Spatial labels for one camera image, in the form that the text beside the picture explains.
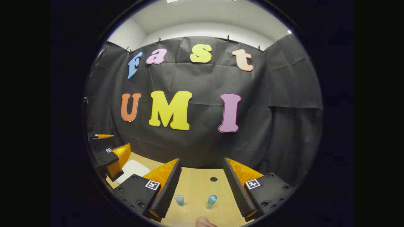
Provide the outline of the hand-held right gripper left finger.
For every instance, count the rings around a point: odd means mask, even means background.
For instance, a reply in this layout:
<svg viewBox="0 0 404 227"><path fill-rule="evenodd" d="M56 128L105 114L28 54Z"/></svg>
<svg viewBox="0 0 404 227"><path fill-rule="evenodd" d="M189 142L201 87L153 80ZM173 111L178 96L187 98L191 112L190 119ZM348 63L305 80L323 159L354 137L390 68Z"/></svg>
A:
<svg viewBox="0 0 404 227"><path fill-rule="evenodd" d="M133 174L114 189L115 197L132 213L161 222L170 208L181 171L177 158L143 177Z"/></svg>

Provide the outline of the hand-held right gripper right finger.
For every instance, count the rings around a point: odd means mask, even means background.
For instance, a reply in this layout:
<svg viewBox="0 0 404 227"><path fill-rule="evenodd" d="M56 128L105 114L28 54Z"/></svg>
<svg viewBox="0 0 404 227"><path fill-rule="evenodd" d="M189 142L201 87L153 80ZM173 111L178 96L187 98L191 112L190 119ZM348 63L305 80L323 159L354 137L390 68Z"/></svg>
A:
<svg viewBox="0 0 404 227"><path fill-rule="evenodd" d="M270 215L295 191L295 187L278 175L261 174L227 157L223 170L241 216L247 222Z"/></svg>

